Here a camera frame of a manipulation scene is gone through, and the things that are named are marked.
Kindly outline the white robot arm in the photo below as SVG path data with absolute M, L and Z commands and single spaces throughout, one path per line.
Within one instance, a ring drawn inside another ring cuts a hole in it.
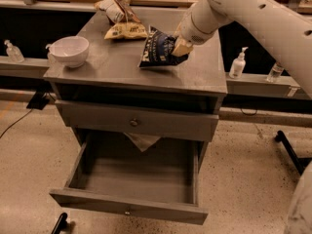
M 177 27 L 173 54 L 188 54 L 236 21 L 312 97 L 312 22 L 274 0 L 199 0 Z

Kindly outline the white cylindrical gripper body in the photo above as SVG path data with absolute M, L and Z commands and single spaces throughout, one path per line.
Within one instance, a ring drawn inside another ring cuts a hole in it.
M 192 7 L 180 23 L 180 36 L 193 45 L 202 45 L 215 34 L 215 19 L 210 7 Z

